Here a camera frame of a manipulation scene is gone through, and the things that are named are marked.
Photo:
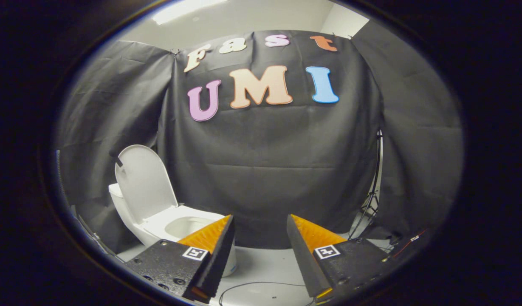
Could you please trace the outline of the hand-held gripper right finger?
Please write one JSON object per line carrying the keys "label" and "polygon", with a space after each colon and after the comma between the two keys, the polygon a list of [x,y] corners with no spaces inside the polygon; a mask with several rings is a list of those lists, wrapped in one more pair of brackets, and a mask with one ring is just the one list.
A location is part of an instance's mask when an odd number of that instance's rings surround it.
{"label": "hand-held gripper right finger", "polygon": [[345,239],[290,214],[286,230],[310,298],[315,304],[354,300],[392,270],[392,259],[375,244]]}

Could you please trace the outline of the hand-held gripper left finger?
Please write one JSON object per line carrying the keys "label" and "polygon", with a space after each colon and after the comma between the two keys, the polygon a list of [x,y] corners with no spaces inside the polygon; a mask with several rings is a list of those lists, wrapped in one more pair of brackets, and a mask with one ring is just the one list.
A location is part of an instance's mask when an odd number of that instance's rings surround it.
{"label": "hand-held gripper left finger", "polygon": [[174,296],[209,303],[216,296],[234,240],[234,217],[227,215],[177,242],[158,240],[126,266]]}

